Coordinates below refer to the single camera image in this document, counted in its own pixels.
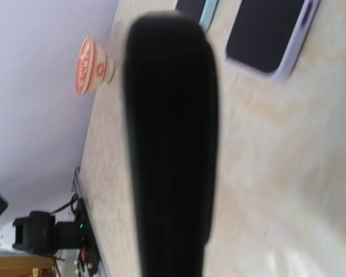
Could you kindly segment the black phone white back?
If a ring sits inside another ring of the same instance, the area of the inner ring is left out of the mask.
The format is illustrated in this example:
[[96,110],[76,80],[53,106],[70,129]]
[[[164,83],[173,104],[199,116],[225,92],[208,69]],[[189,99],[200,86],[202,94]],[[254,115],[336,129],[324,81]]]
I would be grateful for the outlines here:
[[178,0],[175,9],[193,20],[199,21],[206,0]]

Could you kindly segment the light blue phone case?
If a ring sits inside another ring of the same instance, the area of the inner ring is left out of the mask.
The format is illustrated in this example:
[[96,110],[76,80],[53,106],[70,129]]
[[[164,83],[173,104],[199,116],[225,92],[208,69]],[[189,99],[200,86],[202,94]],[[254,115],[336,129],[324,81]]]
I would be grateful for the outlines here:
[[214,18],[218,0],[206,0],[199,20],[199,25],[207,32]]

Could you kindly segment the black phone dark edge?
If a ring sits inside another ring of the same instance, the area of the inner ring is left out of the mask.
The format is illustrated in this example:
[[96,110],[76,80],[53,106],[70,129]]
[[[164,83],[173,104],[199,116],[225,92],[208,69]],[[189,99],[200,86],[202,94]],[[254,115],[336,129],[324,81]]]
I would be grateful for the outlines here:
[[226,46],[227,57],[263,73],[274,72],[303,5],[297,0],[242,0]]

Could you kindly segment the lavender phone case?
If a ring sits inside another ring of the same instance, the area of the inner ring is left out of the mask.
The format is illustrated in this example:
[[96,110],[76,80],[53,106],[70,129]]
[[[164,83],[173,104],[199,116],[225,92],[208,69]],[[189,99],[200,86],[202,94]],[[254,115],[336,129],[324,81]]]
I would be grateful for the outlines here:
[[270,80],[285,80],[292,73],[300,51],[303,47],[305,38],[309,32],[311,22],[318,8],[319,1],[317,0],[306,0],[302,7],[300,16],[296,22],[294,31],[291,35],[288,46],[285,50],[284,56],[279,64],[279,67],[272,73],[263,73],[255,68],[251,68],[245,64],[234,61],[231,58],[228,58],[234,65],[240,67],[243,70],[248,71],[249,73],[258,75],[262,78],[268,78]]

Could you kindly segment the black phone case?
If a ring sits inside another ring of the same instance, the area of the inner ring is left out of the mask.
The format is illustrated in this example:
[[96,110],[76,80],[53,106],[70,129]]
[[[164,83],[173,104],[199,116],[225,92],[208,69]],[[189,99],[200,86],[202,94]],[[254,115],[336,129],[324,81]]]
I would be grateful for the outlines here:
[[177,12],[130,26],[123,96],[142,276],[201,276],[219,139],[213,50]]

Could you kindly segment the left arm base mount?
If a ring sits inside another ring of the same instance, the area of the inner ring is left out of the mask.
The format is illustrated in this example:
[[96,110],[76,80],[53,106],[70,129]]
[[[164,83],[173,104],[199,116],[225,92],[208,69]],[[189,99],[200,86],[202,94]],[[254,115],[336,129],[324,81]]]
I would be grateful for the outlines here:
[[15,240],[13,249],[39,256],[52,256],[63,249],[81,249],[87,245],[89,224],[82,198],[76,203],[72,221],[57,221],[55,213],[32,211],[13,222]]

